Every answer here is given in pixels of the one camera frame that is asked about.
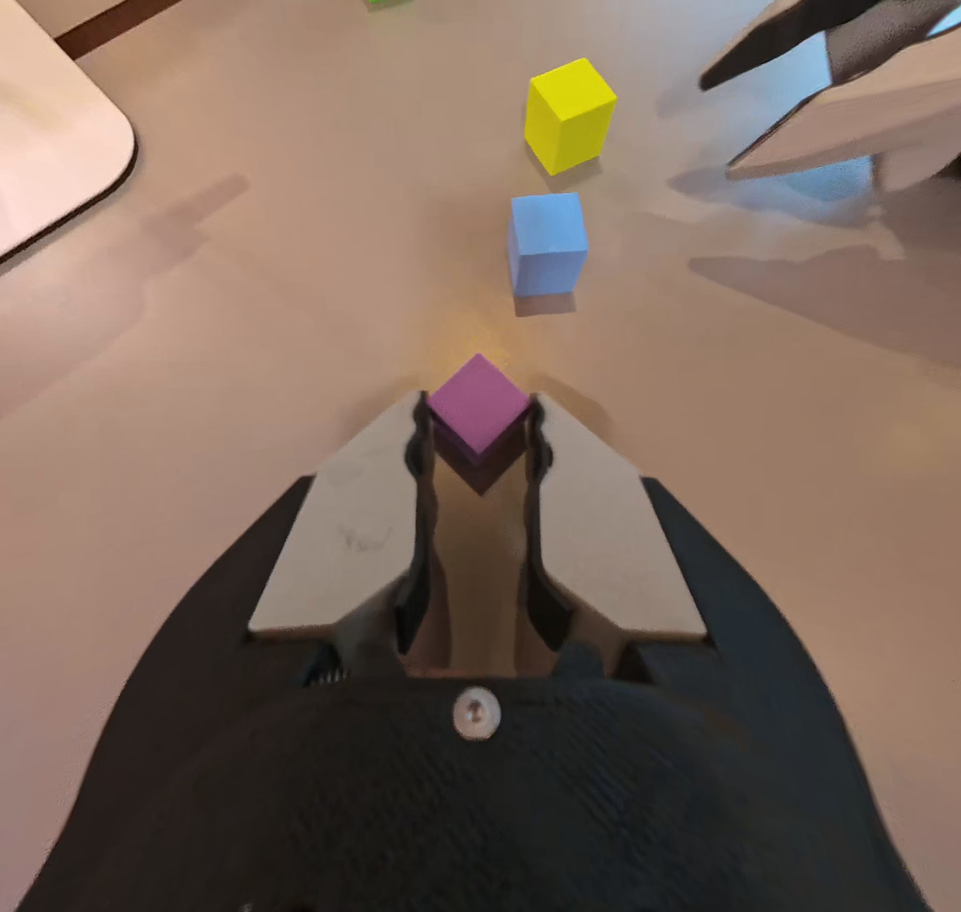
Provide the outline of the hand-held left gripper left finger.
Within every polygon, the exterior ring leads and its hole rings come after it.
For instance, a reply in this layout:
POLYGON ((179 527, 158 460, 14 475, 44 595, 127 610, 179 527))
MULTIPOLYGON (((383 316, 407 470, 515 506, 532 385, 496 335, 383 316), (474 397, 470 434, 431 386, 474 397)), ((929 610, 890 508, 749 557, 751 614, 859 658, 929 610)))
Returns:
POLYGON ((436 528, 432 417, 415 390, 318 468, 249 633, 436 653, 436 528))

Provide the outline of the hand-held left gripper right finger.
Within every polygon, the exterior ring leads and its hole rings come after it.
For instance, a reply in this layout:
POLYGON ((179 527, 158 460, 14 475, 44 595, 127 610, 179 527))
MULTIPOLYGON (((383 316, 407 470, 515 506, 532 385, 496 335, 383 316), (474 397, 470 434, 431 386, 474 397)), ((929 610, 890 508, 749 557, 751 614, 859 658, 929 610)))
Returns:
POLYGON ((552 653, 580 641, 619 667, 636 643, 708 643, 643 474, 547 393, 527 424, 525 537, 525 610, 552 653))

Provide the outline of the purple foam cube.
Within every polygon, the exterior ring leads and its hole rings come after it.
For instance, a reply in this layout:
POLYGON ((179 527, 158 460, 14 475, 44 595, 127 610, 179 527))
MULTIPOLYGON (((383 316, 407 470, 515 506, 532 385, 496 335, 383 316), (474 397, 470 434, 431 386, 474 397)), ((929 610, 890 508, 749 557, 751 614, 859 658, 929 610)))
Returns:
POLYGON ((484 354, 429 395, 436 448, 484 496, 523 456, 532 398, 484 354))

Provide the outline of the yellow foam cube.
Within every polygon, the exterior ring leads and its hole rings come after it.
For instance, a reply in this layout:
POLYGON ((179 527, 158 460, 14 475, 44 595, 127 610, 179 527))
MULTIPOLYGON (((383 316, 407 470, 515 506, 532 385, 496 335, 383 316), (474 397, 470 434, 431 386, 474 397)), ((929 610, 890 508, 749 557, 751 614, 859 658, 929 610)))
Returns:
POLYGON ((617 102, 585 56, 530 80, 525 140, 549 176, 599 159, 617 102))

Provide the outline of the light blue foam cube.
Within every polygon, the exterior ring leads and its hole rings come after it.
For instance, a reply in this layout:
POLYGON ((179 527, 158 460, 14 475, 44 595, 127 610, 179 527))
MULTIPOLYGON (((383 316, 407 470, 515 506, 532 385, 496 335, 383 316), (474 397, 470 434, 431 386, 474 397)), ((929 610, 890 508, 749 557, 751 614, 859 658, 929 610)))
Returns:
POLYGON ((516 297, 573 294, 590 255, 580 193, 513 198, 508 253, 516 297))

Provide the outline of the white document stand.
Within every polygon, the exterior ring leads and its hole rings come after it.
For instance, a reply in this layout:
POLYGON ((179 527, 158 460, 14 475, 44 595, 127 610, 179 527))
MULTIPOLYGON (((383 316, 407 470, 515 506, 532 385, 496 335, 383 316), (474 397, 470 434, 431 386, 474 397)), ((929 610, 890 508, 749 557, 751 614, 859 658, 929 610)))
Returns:
POLYGON ((18 0, 2 0, 2 261, 110 196, 138 154, 126 112, 18 0))

